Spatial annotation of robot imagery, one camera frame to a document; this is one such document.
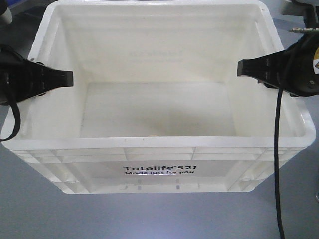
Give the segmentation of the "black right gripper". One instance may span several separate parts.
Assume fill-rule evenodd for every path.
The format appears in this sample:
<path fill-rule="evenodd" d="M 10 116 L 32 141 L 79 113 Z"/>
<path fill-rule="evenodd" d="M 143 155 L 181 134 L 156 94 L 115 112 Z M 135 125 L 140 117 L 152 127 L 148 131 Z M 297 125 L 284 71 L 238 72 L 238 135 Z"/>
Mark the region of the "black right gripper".
<path fill-rule="evenodd" d="M 319 35 L 305 34 L 283 51 L 237 64 L 238 77 L 252 77 L 268 88 L 296 97 L 319 94 Z"/>

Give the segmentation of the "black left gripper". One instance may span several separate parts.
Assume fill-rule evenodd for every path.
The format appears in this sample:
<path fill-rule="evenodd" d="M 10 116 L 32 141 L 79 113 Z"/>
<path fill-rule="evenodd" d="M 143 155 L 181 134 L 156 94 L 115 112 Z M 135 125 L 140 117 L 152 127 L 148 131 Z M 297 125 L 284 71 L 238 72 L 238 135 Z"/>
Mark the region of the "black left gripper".
<path fill-rule="evenodd" d="M 73 72 L 57 70 L 41 62 L 33 62 L 18 54 L 9 45 L 0 46 L 0 104 L 8 105 L 4 93 L 4 83 L 17 102 L 46 92 L 61 88 L 73 87 Z"/>

